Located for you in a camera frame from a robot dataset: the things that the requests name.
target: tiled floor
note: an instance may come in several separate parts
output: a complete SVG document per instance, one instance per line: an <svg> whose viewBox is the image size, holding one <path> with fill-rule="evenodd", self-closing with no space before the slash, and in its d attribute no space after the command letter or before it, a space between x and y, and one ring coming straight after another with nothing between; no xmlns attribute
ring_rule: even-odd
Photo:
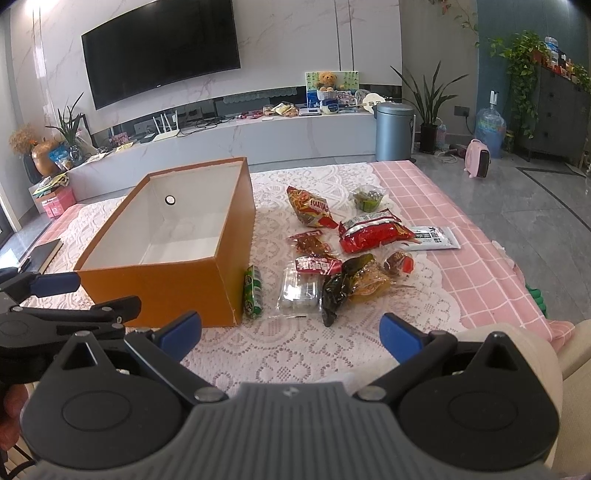
<svg viewBox="0 0 591 480"><path fill-rule="evenodd" d="M586 193L583 177L572 175L562 163L527 163L516 155L507 155L492 162L487 178L470 179L462 161L444 164L432 155L421 154L414 158L417 167L491 240L505 247L528 283L542 290L549 318L572 322L591 318L591 257L587 253L591 245L591 193ZM254 165L251 172L371 160L369 156L316 158ZM551 172L525 170L526 175L519 168ZM122 190L84 203L127 193ZM15 265L48 223L46 216L40 216L14 235L0 249L0 267Z"/></svg>

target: gray floor tile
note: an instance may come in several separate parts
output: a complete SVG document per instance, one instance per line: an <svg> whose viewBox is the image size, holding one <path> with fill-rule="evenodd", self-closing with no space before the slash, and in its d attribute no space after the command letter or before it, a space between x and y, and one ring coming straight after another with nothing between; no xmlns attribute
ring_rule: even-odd
<svg viewBox="0 0 591 480"><path fill-rule="evenodd" d="M432 155L416 156L417 167L465 213L502 213L562 208L552 195L516 168L491 164L485 179L471 179L464 162L443 164Z"/></svg>
<svg viewBox="0 0 591 480"><path fill-rule="evenodd" d="M591 233L565 210L504 213L591 318Z"/></svg>
<svg viewBox="0 0 591 480"><path fill-rule="evenodd" d="M528 171L527 173L569 207L591 205L591 193L586 193L587 185L584 177L540 171Z"/></svg>
<svg viewBox="0 0 591 480"><path fill-rule="evenodd" d="M486 213L469 217L489 239L496 240L505 248L507 254L519 265L527 283L542 291L549 319L573 323L584 319L581 309L552 269L503 214Z"/></svg>

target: screw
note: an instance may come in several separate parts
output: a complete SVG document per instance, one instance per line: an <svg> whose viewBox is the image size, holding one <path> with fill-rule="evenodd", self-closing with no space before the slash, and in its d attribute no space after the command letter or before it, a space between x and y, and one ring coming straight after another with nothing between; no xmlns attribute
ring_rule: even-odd
<svg viewBox="0 0 591 480"><path fill-rule="evenodd" d="M365 401L380 401L386 396L386 391L376 385L367 385L357 392L357 396Z"/></svg>
<svg viewBox="0 0 591 480"><path fill-rule="evenodd" d="M195 392L195 398L203 403L220 401L225 393L216 387L203 387Z"/></svg>

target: plastic container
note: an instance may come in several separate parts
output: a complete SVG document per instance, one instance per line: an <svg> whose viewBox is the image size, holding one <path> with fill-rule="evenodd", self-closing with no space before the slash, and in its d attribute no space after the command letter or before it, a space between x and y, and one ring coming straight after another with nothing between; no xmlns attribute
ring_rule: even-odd
<svg viewBox="0 0 591 480"><path fill-rule="evenodd" d="M483 108L476 116L474 136L488 147L491 158L500 158L503 141L507 132L507 123L496 111L497 92L491 92L490 108Z"/></svg>
<svg viewBox="0 0 591 480"><path fill-rule="evenodd" d="M447 127L443 121L438 118L441 125L437 127L437 138L435 139L435 148L438 150L445 150L445 137L447 135Z"/></svg>

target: red snack bag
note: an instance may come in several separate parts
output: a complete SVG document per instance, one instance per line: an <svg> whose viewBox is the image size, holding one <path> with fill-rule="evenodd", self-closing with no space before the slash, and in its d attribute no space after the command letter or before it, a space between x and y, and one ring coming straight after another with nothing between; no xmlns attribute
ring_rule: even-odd
<svg viewBox="0 0 591 480"><path fill-rule="evenodd" d="M339 225L340 246L348 254L414 238L390 210L366 213Z"/></svg>
<svg viewBox="0 0 591 480"><path fill-rule="evenodd" d="M338 224L332 219L329 204L326 199L318 197L306 190L287 187L287 197L300 222L306 226L337 228Z"/></svg>
<svg viewBox="0 0 591 480"><path fill-rule="evenodd" d="M343 262L331 254L332 248L324 243L321 237L320 230L311 230L287 239L295 249L295 270L298 273L340 273Z"/></svg>

